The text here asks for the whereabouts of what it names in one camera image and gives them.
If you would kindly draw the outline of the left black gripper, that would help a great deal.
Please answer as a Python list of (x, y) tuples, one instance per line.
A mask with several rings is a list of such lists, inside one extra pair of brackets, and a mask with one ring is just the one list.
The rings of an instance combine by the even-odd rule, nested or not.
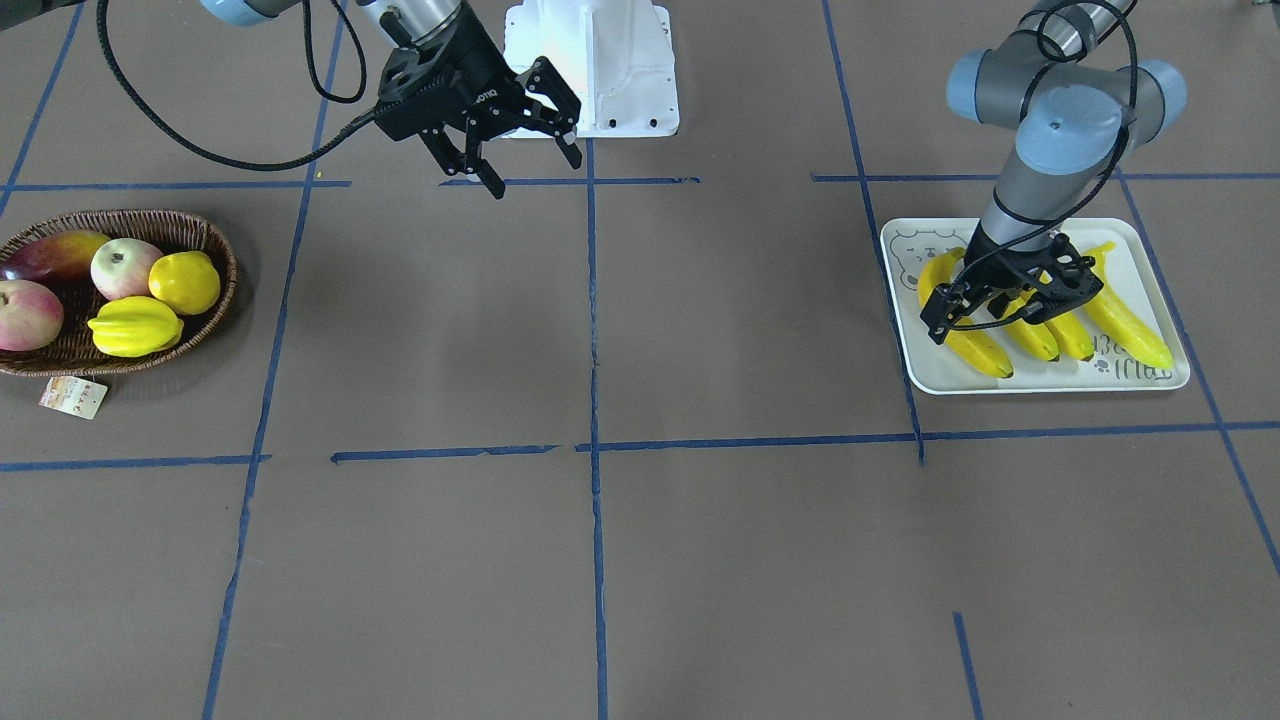
[[(998, 227), (993, 231), (978, 225), (963, 255), (961, 270), (955, 284), (925, 288), (920, 319), (931, 341), (945, 345), (952, 331), (989, 331), (1016, 322), (1047, 322), (1051, 318), (1051, 293), (1044, 282), (1033, 279), (1048, 263), (1050, 228), (1046, 225)], [(1023, 292), (1030, 291), (1029, 306), (1012, 306)], [(987, 307), (992, 322), (974, 322), (972, 315)]]

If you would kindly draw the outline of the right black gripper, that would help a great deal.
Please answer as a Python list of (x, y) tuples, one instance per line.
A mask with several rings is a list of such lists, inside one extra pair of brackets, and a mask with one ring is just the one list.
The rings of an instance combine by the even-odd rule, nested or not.
[[(536, 56), (516, 79), (483, 26), (452, 26), (390, 51), (379, 78), (375, 126), (394, 141), (420, 133), (447, 176), (472, 176), (498, 200), (506, 182), (483, 156), (484, 140), (527, 129), (553, 138), (570, 167), (580, 169), (576, 92), (548, 56)], [(468, 120), (472, 115), (477, 120)], [(463, 129), (462, 149), (444, 126)]]

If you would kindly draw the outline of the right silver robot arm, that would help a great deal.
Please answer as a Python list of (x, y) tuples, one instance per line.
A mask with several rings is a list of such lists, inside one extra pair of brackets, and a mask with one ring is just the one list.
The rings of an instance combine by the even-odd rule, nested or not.
[[(376, 126), (388, 138), (419, 137), (443, 173), (471, 178), (494, 199), (503, 199), (506, 182), (483, 156), (483, 145), (506, 137), (516, 129), (530, 129), (556, 141), (573, 169), (582, 165), (582, 150), (576, 145), (581, 102), (558, 68), (547, 56), (532, 59), (524, 72), (512, 70), (468, 1), (356, 1), (370, 22), (387, 38), (392, 50), (378, 77), (376, 102), (343, 126), (333, 138), (289, 161), (242, 161), (212, 152), (189, 141), (145, 101), (124, 74), (113, 47), (108, 24), (111, 1), (95, 1), (93, 27), (102, 59), (111, 77), (134, 106), (166, 137), (189, 152), (242, 172), (282, 173), (311, 168), (340, 143), (369, 126)], [(252, 27), (274, 20), (293, 6), (301, 6), (303, 54), (315, 92), (325, 101), (351, 105), (360, 102), (369, 86), (369, 61), (355, 31), (344, 1), (329, 1), (337, 27), (349, 36), (358, 61), (360, 85), (349, 96), (332, 92), (317, 76), (314, 51), (314, 12), (311, 1), (201, 1), (212, 17), (234, 27)], [(172, 183), (88, 183), (22, 184), (17, 182), (29, 141), (40, 123), (40, 108), (15, 165), (3, 186), (3, 204), (14, 192), (63, 190), (257, 190), (301, 188), (303, 184), (344, 186), (321, 181), (234, 181)], [(465, 147), (453, 145), (448, 129), (465, 133)]]

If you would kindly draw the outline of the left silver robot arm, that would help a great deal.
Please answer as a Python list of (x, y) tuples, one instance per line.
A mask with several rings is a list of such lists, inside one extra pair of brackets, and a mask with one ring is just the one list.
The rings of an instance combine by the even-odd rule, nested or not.
[(1015, 133), (986, 210), (952, 279), (923, 281), (922, 320), (941, 345), (984, 307), (992, 325), (1042, 324), (1105, 290), (1101, 270), (1064, 223), (1120, 161), (1166, 132), (1188, 90), (1165, 61), (1143, 61), (1133, 1), (1038, 1), (997, 47), (963, 56), (947, 83), (952, 113)]

